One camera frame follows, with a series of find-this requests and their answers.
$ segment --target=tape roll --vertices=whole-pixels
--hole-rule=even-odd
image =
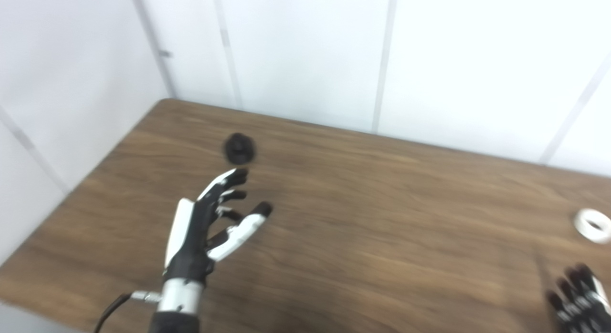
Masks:
[[[581,209],[574,219],[575,228],[581,235],[597,244],[611,240],[611,219],[594,209]]]

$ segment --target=prosthetic hand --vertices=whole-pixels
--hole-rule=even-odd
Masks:
[[[611,309],[600,281],[589,267],[578,265],[565,270],[566,279],[557,285],[565,297],[548,291],[556,324],[560,333],[609,333]]]
[[[199,332],[200,296],[214,263],[241,246],[272,211],[269,203],[262,202],[244,217],[222,206],[229,200],[246,198],[246,192],[232,187],[246,183],[247,173],[246,169],[237,168],[225,172],[214,179],[195,202],[187,198],[179,201],[168,239],[161,294],[146,291],[122,294],[102,314],[94,333],[98,333],[107,317],[130,298],[158,303],[149,333]],[[235,225],[208,239],[208,228],[220,217],[233,220]]]

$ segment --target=black cable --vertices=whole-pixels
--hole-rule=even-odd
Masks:
[[[116,298],[116,300],[114,300],[114,302],[111,303],[111,305],[109,305],[108,308],[106,308],[106,310],[100,316],[98,324],[95,325],[94,333],[100,333],[100,329],[102,329],[102,325],[108,319],[108,317],[111,316],[111,314],[116,311],[118,307],[127,302],[130,298],[131,293],[121,294],[120,296],[118,296],[118,298]]]

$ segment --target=wooden table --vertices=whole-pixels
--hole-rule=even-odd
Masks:
[[[570,221],[611,212],[611,179],[165,100],[2,266],[0,298],[90,331],[121,292],[159,291],[177,201],[231,168],[236,131],[258,155],[233,206],[275,211],[208,277],[203,333],[541,333],[565,266],[611,286],[609,246]],[[129,302],[103,332],[153,311]]]

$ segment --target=black round object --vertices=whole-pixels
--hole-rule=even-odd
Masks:
[[[225,141],[225,155],[234,165],[250,163],[255,157],[255,144],[250,137],[235,133]]]

